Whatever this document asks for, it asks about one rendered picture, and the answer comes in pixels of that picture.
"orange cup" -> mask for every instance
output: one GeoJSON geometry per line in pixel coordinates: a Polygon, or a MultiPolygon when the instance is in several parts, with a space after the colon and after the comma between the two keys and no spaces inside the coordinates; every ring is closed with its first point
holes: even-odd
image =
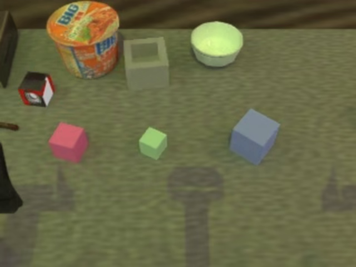
{"type": "Polygon", "coordinates": [[[68,71],[84,79],[101,77],[116,66],[118,27],[117,12],[93,1],[67,4],[47,21],[47,32],[68,71]]]}

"wooden handle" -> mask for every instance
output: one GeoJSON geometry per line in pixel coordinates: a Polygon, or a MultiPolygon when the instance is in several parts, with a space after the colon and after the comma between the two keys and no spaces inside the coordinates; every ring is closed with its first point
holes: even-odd
{"type": "Polygon", "coordinates": [[[12,131],[18,131],[19,127],[16,124],[0,122],[0,128],[9,129],[12,131]]]}

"white bowl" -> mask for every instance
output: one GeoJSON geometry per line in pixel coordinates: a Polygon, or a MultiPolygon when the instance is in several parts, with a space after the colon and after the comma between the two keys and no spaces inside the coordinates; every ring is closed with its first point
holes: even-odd
{"type": "Polygon", "coordinates": [[[191,33],[195,57],[210,67],[224,67],[233,63],[243,42],[243,35],[236,27],[220,21],[203,23],[191,33]]]}

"dark background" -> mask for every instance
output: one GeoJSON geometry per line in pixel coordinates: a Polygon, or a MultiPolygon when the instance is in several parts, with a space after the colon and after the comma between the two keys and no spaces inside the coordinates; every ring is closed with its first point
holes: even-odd
{"type": "MultiPolygon", "coordinates": [[[[70,0],[0,0],[19,28],[45,28],[70,0]]],[[[106,0],[122,28],[193,28],[221,20],[240,28],[354,28],[356,0],[106,0]]]]}

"blue cube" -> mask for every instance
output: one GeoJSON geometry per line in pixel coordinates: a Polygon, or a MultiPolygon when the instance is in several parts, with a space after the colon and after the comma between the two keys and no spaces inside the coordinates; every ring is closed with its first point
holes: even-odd
{"type": "Polygon", "coordinates": [[[258,165],[272,148],[280,124],[250,109],[233,129],[230,150],[258,165]]]}

